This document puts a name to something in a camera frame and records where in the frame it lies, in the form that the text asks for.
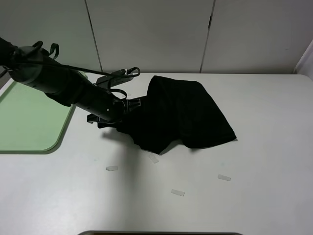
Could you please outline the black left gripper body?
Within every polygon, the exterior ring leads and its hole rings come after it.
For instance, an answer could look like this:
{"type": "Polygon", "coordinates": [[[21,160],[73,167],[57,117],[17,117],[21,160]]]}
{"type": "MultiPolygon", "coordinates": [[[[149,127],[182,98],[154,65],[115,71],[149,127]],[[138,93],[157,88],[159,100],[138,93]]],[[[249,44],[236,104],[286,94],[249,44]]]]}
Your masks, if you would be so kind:
{"type": "Polygon", "coordinates": [[[90,124],[115,124],[121,120],[126,110],[126,98],[116,96],[91,96],[86,98],[86,110],[90,113],[90,124]]]}

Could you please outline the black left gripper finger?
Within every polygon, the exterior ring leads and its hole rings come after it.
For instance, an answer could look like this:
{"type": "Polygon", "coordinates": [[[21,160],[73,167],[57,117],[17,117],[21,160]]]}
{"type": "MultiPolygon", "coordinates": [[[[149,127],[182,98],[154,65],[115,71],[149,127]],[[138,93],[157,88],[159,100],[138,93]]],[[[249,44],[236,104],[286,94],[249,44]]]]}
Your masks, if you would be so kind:
{"type": "Polygon", "coordinates": [[[127,109],[128,111],[133,111],[134,109],[141,106],[142,103],[142,97],[128,99],[127,100],[127,109]]]}

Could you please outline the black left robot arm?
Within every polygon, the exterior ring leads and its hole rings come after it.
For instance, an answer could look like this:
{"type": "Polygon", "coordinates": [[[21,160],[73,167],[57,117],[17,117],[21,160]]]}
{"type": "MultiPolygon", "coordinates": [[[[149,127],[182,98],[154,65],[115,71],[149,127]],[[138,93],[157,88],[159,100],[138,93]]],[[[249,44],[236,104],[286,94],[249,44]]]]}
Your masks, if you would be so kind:
{"type": "Polygon", "coordinates": [[[39,90],[63,106],[77,106],[89,113],[88,123],[98,128],[119,126],[123,118],[141,106],[144,97],[127,98],[116,86],[139,76],[134,67],[112,73],[63,65],[56,61],[59,45],[53,43],[45,50],[43,42],[18,47],[1,39],[0,65],[11,78],[39,90]]]}

